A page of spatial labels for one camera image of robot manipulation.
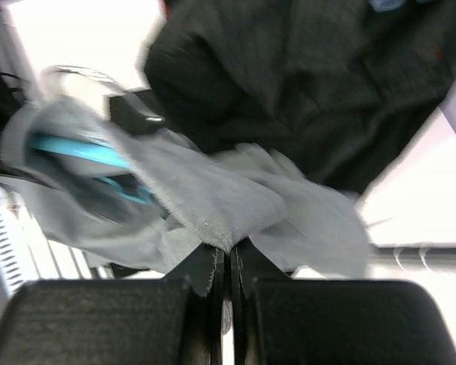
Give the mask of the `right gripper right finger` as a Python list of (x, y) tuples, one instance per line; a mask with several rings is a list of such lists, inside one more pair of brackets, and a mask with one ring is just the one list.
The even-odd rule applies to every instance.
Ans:
[(230, 253), (230, 274), (237, 364), (456, 364), (418, 284), (293, 280), (250, 240)]

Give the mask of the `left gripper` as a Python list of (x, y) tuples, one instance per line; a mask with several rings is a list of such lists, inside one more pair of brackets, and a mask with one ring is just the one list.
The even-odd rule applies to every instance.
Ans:
[[(163, 113), (162, 106), (154, 96), (152, 90), (135, 90), (142, 102), (158, 115)], [(166, 122), (148, 122), (141, 114), (135, 111), (121, 96), (109, 98), (110, 120), (130, 135), (149, 135), (166, 127)]]

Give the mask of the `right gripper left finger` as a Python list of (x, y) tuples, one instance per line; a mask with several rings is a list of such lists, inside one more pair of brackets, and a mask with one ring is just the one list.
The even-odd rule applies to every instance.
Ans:
[(0, 364), (219, 364), (224, 254), (161, 279), (38, 281), (0, 319)]

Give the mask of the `teal hanger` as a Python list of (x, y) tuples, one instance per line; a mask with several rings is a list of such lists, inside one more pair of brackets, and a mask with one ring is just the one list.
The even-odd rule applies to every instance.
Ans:
[(30, 139), (29, 146), (57, 161), (69, 173), (96, 180), (132, 202), (150, 203), (149, 188), (133, 177), (127, 162), (107, 144), (36, 135)]

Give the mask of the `grey shirt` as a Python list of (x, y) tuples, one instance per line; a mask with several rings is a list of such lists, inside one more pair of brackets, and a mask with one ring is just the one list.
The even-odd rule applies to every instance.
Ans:
[[(95, 167), (73, 173), (34, 151), (39, 134), (109, 145), (150, 193), (147, 204), (98, 181)], [(202, 243), (228, 252), (249, 237), (283, 271), (309, 266), (336, 278), (366, 274), (369, 241), (353, 201), (257, 145), (209, 158), (175, 132), (135, 138), (62, 98), (19, 109), (2, 132), (0, 155), (36, 178), (13, 186), (44, 233), (103, 262), (166, 273)]]

